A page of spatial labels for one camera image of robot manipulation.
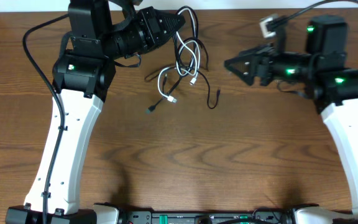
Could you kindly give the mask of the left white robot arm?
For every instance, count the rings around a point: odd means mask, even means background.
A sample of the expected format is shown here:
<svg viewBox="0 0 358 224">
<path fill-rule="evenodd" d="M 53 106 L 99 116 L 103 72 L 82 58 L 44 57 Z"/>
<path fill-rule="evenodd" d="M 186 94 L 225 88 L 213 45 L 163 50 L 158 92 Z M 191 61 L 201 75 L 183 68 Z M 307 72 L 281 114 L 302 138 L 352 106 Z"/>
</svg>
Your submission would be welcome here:
<svg viewBox="0 0 358 224">
<path fill-rule="evenodd" d="M 169 41 L 185 24 L 179 14 L 118 1 L 123 21 L 112 23 L 108 1 L 71 0 L 71 29 L 61 42 L 47 86 L 53 111 L 40 166 L 24 203 L 10 207 L 6 223 L 126 223 L 106 203 L 80 208 L 87 148 L 119 58 L 140 57 Z"/>
</svg>

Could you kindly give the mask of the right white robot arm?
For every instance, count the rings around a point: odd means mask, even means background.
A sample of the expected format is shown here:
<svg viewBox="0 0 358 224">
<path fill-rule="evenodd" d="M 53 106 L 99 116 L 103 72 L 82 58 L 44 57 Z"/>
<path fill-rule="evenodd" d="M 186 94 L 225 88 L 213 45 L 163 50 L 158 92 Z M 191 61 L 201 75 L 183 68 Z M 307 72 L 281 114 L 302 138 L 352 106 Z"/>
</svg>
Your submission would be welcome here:
<svg viewBox="0 0 358 224">
<path fill-rule="evenodd" d="M 274 37 L 275 43 L 242 51 L 224 66 L 247 85 L 253 85 L 255 78 L 263 86 L 272 81 L 304 84 L 301 96 L 314 102 L 337 147 L 352 210 L 342 213 L 302 205 L 283 213 L 280 222 L 358 223 L 358 70 L 345 66 L 347 23 L 339 16 L 312 18 L 303 54 L 285 50 L 286 24 L 285 17 L 262 19 L 264 37 Z"/>
</svg>

